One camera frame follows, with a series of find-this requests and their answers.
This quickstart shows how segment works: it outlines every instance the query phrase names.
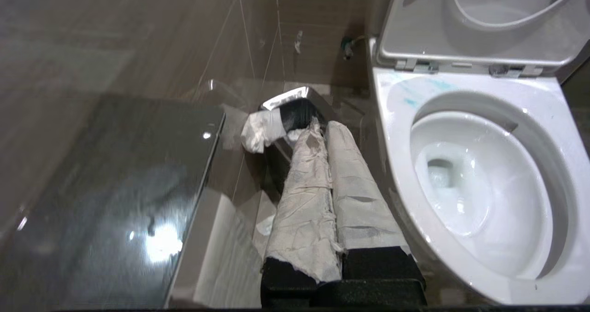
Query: tile grout line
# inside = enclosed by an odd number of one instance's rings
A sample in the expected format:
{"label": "tile grout line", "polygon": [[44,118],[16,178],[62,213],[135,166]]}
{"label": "tile grout line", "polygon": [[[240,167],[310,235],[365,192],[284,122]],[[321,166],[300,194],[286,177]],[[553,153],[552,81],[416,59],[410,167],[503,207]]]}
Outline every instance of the tile grout line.
{"label": "tile grout line", "polygon": [[272,58],[272,51],[274,50],[274,43],[277,42],[277,33],[278,33],[278,26],[277,29],[274,31],[274,38],[272,39],[272,46],[270,48],[270,54],[268,55],[268,61],[266,62],[266,69],[264,69],[264,77],[262,80],[262,87],[260,88],[260,92],[264,89],[264,83],[266,82],[266,74],[268,73],[268,67],[270,66],[270,59]]}
{"label": "tile grout line", "polygon": [[244,34],[246,34],[246,43],[248,44],[248,56],[250,57],[250,68],[252,68],[252,78],[256,79],[256,73],[254,72],[254,63],[252,61],[252,51],[250,50],[250,41],[248,39],[248,27],[246,27],[246,18],[244,17],[244,6],[242,6],[242,0],[240,1],[240,11],[242,11],[242,22],[244,22]]}
{"label": "tile grout line", "polygon": [[236,186],[234,186],[234,192],[231,193],[231,201],[234,201],[234,197],[236,196],[236,191],[238,190],[238,182],[240,181],[240,177],[242,177],[242,167],[244,166],[245,159],[246,155],[242,154],[242,162],[240,162],[240,169],[238,171],[238,178],[236,179]]}
{"label": "tile grout line", "polygon": [[282,22],[282,24],[291,24],[291,25],[304,25],[304,26],[314,26],[314,27],[327,27],[330,29],[346,29],[346,25],[330,25],[330,24],[313,24],[313,23],[297,23],[297,22]]}
{"label": "tile grout line", "polygon": [[283,34],[281,33],[281,12],[278,9],[278,0],[277,2],[277,24],[278,24],[278,41],[280,43],[281,49],[281,63],[283,64],[283,85],[285,83],[285,56],[283,54]]}
{"label": "tile grout line", "polygon": [[225,15],[225,19],[223,20],[223,24],[221,25],[221,29],[219,30],[219,33],[217,34],[217,39],[215,39],[215,43],[213,44],[213,49],[211,49],[211,53],[209,54],[209,58],[207,58],[207,63],[205,64],[205,68],[203,69],[203,72],[201,73],[201,76],[199,77],[199,82],[196,84],[196,88],[195,88],[192,96],[190,97],[190,102],[193,102],[195,100],[195,96],[196,96],[197,92],[199,91],[199,87],[201,85],[201,82],[203,81],[203,77],[205,76],[205,73],[207,73],[207,68],[209,68],[209,63],[211,62],[211,59],[213,58],[213,54],[215,54],[215,49],[217,49],[217,44],[219,43],[219,39],[221,37],[221,34],[223,33],[223,30],[225,29],[225,25],[227,24],[228,18],[230,18],[231,10],[234,8],[235,3],[236,3],[236,0],[234,0],[231,3],[230,8],[228,9],[227,14]]}

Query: toilet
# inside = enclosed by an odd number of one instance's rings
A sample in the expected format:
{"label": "toilet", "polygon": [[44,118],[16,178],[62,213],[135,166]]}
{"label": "toilet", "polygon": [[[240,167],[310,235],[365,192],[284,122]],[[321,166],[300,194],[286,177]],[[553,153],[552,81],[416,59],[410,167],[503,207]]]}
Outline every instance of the toilet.
{"label": "toilet", "polygon": [[497,303],[590,295],[590,162],[552,75],[589,37],[590,0],[392,0],[369,40],[390,208]]}

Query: tiled wall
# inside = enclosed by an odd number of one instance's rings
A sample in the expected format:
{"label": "tiled wall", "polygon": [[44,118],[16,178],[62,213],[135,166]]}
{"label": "tiled wall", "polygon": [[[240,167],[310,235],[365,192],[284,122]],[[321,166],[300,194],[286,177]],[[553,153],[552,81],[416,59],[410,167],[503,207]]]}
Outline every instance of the tiled wall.
{"label": "tiled wall", "polygon": [[[370,0],[278,0],[285,80],[368,88],[365,45],[352,60],[340,48],[344,36],[365,32]],[[294,42],[303,31],[301,54]]]}
{"label": "tiled wall", "polygon": [[76,123],[114,93],[223,106],[208,186],[255,217],[264,162],[239,133],[282,92],[279,44],[276,0],[0,0],[0,192],[34,201]]}

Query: wall tile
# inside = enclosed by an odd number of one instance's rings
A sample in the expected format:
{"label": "wall tile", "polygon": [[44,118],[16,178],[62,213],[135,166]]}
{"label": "wall tile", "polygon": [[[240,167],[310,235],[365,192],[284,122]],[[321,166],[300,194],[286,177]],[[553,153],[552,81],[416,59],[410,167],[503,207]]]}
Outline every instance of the wall tile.
{"label": "wall tile", "polygon": [[276,0],[241,0],[255,77],[262,79],[278,24]]}
{"label": "wall tile", "polygon": [[201,104],[222,106],[226,121],[209,172],[208,187],[232,198],[244,157],[240,133],[255,107],[260,85],[254,80],[242,8],[234,1],[194,94]]}
{"label": "wall tile", "polygon": [[365,17],[365,33],[367,35],[379,35],[391,0],[369,0]]}
{"label": "wall tile", "polygon": [[[303,31],[301,54],[293,46],[299,31]],[[285,80],[368,88],[364,41],[357,43],[351,60],[344,60],[340,48],[342,37],[354,37],[357,32],[344,27],[281,23]]]}
{"label": "wall tile", "polygon": [[278,0],[281,22],[347,26],[363,22],[367,0]]}
{"label": "wall tile", "polygon": [[[368,87],[364,44],[350,61],[342,58],[343,37],[365,32],[370,0],[278,0],[285,80]],[[293,43],[303,31],[301,54]]]}
{"label": "wall tile", "polygon": [[235,0],[157,0],[158,20],[116,91],[185,98],[198,87]]}
{"label": "wall tile", "polygon": [[1,83],[182,97],[198,85],[232,2],[0,0],[0,71],[17,76]]}
{"label": "wall tile", "polygon": [[264,84],[262,87],[259,103],[283,93],[283,85],[285,81],[283,71],[283,49],[281,48],[280,33],[278,28],[275,32],[274,41],[272,44],[272,53],[268,59],[268,67],[264,77]]}

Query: toilet paper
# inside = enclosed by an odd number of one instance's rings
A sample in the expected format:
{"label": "toilet paper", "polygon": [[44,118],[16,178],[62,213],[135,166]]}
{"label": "toilet paper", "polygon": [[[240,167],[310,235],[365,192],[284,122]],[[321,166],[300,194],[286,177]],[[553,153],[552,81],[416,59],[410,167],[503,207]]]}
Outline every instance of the toilet paper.
{"label": "toilet paper", "polygon": [[341,279],[330,189],[325,140],[313,119],[293,149],[265,257],[289,262],[317,283]]}
{"label": "toilet paper", "polygon": [[285,135],[287,132],[278,108],[254,112],[248,116],[242,129],[242,145],[250,153],[264,153],[265,146]]}
{"label": "toilet paper", "polygon": [[339,243],[345,249],[402,247],[409,252],[348,128],[330,121],[326,139]]}

